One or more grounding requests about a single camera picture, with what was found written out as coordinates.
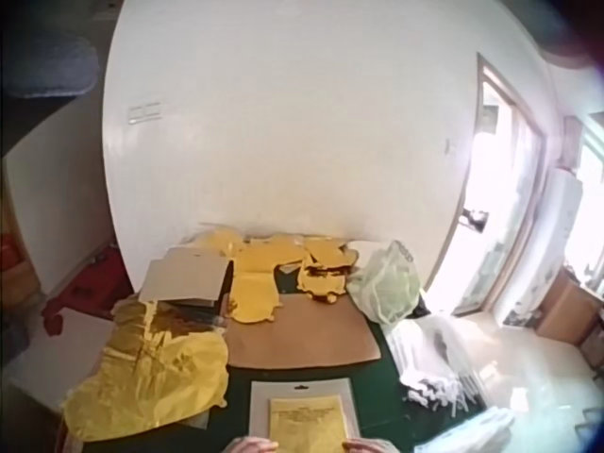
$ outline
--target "cardboard sheet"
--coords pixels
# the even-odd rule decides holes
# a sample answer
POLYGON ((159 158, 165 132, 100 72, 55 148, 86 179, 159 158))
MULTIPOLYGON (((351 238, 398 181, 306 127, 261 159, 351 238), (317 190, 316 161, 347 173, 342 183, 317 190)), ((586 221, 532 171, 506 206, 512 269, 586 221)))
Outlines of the cardboard sheet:
POLYGON ((346 440, 342 401, 337 395, 271 399, 269 439, 282 453, 342 453, 346 440))
POLYGON ((360 437, 350 379, 314 380, 310 382, 252 382, 249 435, 268 438, 270 403, 276 398, 311 398, 337 395, 342 401, 346 437, 360 437))
POLYGON ((228 363, 255 369, 339 366, 379 359, 364 316, 345 295, 324 304, 304 294, 281 294, 275 321, 243 325, 228 321, 228 363))
POLYGON ((228 258, 196 248, 171 248, 161 260, 152 260, 139 300, 163 300, 213 306, 220 298, 228 258))

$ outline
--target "white wall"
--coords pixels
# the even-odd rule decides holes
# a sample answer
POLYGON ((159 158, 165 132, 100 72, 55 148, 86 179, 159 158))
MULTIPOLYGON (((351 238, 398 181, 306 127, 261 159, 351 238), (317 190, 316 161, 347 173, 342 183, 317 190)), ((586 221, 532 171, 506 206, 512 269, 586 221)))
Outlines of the white wall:
POLYGON ((126 2, 104 149, 134 287, 201 222, 398 238, 425 281, 470 156, 477 52, 555 137, 546 66, 495 0, 126 2), (162 119, 128 125, 155 101, 162 119))
MULTIPOLYGON (((90 22, 105 62, 115 23, 90 22)), ((113 234, 102 156, 103 79, 5 157, 8 187, 42 291, 52 293, 113 234)))

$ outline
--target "brown paper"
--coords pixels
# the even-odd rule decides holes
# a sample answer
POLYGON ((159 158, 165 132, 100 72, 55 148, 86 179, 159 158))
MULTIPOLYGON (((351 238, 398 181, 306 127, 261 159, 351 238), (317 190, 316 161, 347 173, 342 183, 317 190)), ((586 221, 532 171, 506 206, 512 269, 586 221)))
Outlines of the brown paper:
POLYGON ((213 251, 171 248, 162 260, 149 264, 139 300, 211 307, 220 298, 228 263, 213 251))
POLYGON ((369 326, 347 295, 335 304, 304 294, 282 294, 275 321, 243 325, 229 320, 228 364, 255 369, 339 366, 381 357, 369 326))

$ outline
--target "finger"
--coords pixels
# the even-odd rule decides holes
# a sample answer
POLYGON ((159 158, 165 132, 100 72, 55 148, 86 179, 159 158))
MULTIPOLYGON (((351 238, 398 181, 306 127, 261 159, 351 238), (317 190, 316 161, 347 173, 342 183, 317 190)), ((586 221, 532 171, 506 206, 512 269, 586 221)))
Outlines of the finger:
POLYGON ((348 439, 342 443, 344 449, 348 452, 359 450, 367 453, 382 453, 383 448, 377 443, 368 441, 367 439, 348 439))
POLYGON ((270 453, 277 451, 278 443, 271 442, 266 439, 254 439, 245 441, 241 445, 241 449, 236 449, 233 453, 270 453))
POLYGON ((279 448, 279 444, 277 442, 270 442, 266 445, 262 445, 256 450, 258 453, 274 453, 279 448))

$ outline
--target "window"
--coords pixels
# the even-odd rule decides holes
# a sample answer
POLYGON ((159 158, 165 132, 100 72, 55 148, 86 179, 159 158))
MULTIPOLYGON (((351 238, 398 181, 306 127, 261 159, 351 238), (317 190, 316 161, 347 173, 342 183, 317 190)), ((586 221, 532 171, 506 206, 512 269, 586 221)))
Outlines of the window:
POLYGON ((604 147, 590 135, 583 140, 577 178, 583 197, 565 255, 579 281, 597 289, 604 271, 604 147))

